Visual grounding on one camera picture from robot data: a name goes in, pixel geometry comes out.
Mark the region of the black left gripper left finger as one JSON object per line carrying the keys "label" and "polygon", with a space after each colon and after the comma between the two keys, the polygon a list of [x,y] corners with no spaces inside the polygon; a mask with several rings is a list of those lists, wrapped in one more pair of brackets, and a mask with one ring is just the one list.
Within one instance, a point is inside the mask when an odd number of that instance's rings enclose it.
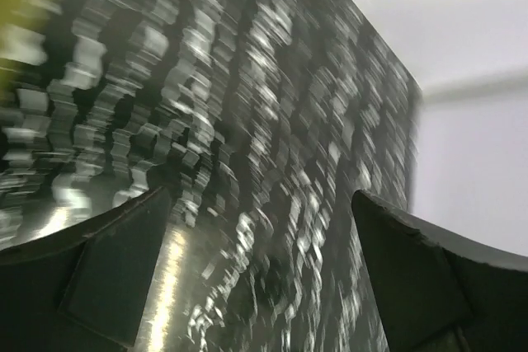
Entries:
{"label": "black left gripper left finger", "polygon": [[126,351],[136,341],[172,207],[150,190],[1,252],[3,351]]}

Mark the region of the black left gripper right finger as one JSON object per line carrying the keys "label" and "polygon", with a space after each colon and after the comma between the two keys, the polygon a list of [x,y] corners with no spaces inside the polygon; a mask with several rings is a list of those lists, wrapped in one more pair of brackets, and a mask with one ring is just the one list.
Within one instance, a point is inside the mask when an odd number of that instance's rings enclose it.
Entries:
{"label": "black left gripper right finger", "polygon": [[351,199],[392,351],[525,351],[527,259],[358,190]]}

